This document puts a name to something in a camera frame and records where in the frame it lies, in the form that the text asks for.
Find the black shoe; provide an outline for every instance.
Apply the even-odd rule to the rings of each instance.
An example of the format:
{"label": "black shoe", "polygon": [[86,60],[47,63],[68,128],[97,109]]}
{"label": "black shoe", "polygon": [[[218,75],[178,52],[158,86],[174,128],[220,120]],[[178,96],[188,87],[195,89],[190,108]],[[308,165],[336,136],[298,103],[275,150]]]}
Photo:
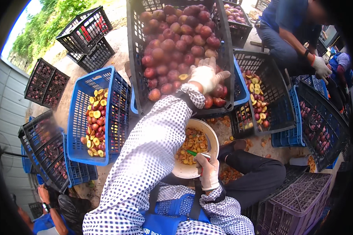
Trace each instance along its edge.
{"label": "black shoe", "polygon": [[246,148],[247,142],[244,139],[235,139],[233,142],[225,145],[221,145],[219,152],[218,152],[218,157],[217,159],[220,162],[225,162],[225,157],[234,152],[235,150],[242,149],[244,150]]}

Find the foliage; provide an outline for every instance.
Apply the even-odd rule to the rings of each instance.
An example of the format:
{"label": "foliage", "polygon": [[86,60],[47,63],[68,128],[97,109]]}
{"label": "foliage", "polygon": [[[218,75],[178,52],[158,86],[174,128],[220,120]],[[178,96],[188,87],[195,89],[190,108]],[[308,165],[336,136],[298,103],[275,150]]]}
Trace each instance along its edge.
{"label": "foliage", "polygon": [[56,36],[79,13],[96,3],[96,0],[39,0],[42,10],[28,16],[25,29],[13,43],[12,51],[35,62],[51,47]]}

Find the hand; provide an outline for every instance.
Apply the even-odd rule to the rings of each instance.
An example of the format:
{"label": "hand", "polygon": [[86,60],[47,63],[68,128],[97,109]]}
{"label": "hand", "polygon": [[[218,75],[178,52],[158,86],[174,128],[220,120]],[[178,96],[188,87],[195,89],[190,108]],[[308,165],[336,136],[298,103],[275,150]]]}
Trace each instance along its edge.
{"label": "hand", "polygon": [[48,194],[48,190],[44,187],[44,185],[45,184],[41,184],[38,186],[38,195],[42,202],[50,204],[50,195]]}
{"label": "hand", "polygon": [[322,57],[314,55],[314,61],[311,66],[316,70],[315,75],[322,78],[327,78],[332,73],[332,71],[326,66]]}
{"label": "hand", "polygon": [[207,159],[201,153],[196,154],[193,160],[197,162],[198,174],[202,173],[200,176],[202,190],[209,191],[218,188],[220,186],[218,182],[219,161],[214,157]]}
{"label": "hand", "polygon": [[208,93],[215,86],[230,77],[229,71],[223,71],[216,74],[216,58],[206,58],[199,61],[198,67],[191,65],[190,82],[197,82],[202,86],[202,94]]}

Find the concrete ground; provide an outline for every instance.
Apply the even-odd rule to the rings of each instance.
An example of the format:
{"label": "concrete ground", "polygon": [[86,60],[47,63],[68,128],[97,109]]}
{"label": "concrete ground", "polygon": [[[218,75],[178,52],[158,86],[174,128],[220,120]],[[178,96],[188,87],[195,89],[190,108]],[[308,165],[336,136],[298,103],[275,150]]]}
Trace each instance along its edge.
{"label": "concrete ground", "polygon": [[[256,15],[259,13],[259,11],[254,9],[255,4],[256,0],[243,0],[242,7],[246,13]],[[105,64],[105,67],[113,65],[118,71],[118,73],[128,83],[130,83],[127,74],[124,70],[124,63],[129,60],[126,27],[126,2],[124,0],[113,1],[113,3],[111,3],[110,5],[104,6],[104,10],[114,27],[114,30],[109,32],[105,36],[105,38],[115,51],[115,55],[109,59],[109,61]],[[250,41],[261,42],[256,33],[255,28],[252,29],[245,44],[244,50],[260,52],[260,47],[250,45]],[[70,108],[70,100],[75,81],[81,76],[86,75],[86,72],[77,64],[75,64],[69,57],[66,57],[65,54],[66,50],[63,48],[63,46],[61,46],[61,44],[59,44],[58,42],[55,42],[54,46],[52,46],[52,48],[44,56],[44,59],[52,63],[63,73],[70,76],[70,80],[67,84],[60,104],[55,112],[55,118],[58,124],[66,130],[68,112]],[[28,114],[36,117],[39,114],[45,112],[46,110],[47,108],[34,104],[29,109]],[[223,144],[224,141],[229,140],[229,137],[232,135],[231,127],[226,127],[220,122],[217,122],[215,125],[212,125],[212,128],[215,130],[220,144]],[[271,158],[277,159],[282,163],[287,163],[289,159],[293,156],[303,156],[309,153],[307,148],[273,148],[271,144],[270,135],[262,137],[254,136],[249,138],[248,141],[252,143],[250,144],[250,146],[252,145],[252,147],[249,147],[248,150],[250,153],[262,157],[268,155],[267,157],[270,156]],[[266,142],[264,147],[262,147],[261,145],[262,142]],[[342,155],[340,156],[341,160],[338,161],[334,170],[327,169],[323,172],[335,174],[341,161],[343,160]],[[78,196],[91,200],[93,205],[97,207],[99,205],[100,195],[104,183],[112,165],[113,164],[109,164],[105,167],[98,166],[97,170],[99,173],[99,178],[95,180],[94,183],[84,183],[74,186],[74,189],[76,190]]]}

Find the purple plastic crate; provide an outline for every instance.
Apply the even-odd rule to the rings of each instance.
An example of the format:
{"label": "purple plastic crate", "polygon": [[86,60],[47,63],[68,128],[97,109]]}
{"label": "purple plastic crate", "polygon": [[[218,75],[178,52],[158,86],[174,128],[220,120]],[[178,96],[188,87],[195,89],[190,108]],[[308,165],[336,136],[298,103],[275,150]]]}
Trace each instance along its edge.
{"label": "purple plastic crate", "polygon": [[331,174],[304,173],[262,204],[258,232],[262,235],[306,235],[320,219],[331,180]]}

